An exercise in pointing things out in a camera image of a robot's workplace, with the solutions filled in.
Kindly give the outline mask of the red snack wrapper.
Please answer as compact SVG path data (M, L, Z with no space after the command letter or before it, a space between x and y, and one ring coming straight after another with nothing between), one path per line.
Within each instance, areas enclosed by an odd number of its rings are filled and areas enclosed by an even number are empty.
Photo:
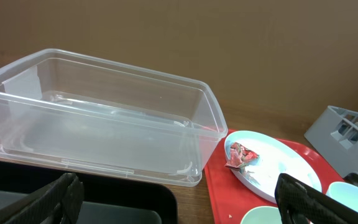
M230 158L226 162L225 166L243 174L245 167L251 162L256 161L258 158L259 155L256 152L246 148L238 142L235 142L230 146Z

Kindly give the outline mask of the light blue plate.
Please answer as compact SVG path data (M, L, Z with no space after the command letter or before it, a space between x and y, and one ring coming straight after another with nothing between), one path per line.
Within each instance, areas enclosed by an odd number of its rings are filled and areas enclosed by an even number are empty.
M259 156L241 170L232 173L252 193L275 203L278 176L286 173L322 192L322 185L314 169L293 149L281 141L254 131L234 131L224 142L226 160L234 143L256 152Z

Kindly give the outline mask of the light blue bowl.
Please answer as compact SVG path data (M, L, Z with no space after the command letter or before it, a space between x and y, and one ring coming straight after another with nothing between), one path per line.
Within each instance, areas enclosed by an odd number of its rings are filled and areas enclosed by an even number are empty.
M358 212L358 187L345 182L333 182L326 192L328 197Z

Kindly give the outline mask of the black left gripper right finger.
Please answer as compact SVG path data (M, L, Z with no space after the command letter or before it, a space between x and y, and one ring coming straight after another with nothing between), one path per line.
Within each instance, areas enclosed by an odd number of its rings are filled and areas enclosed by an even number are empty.
M275 200L282 223L358 224L358 212L286 174L278 176Z

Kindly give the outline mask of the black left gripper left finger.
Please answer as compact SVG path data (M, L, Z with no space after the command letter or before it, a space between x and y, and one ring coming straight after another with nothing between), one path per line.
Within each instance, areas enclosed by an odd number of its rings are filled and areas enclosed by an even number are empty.
M75 224L83 200L83 183L76 174L64 173L57 180L0 209L0 223Z

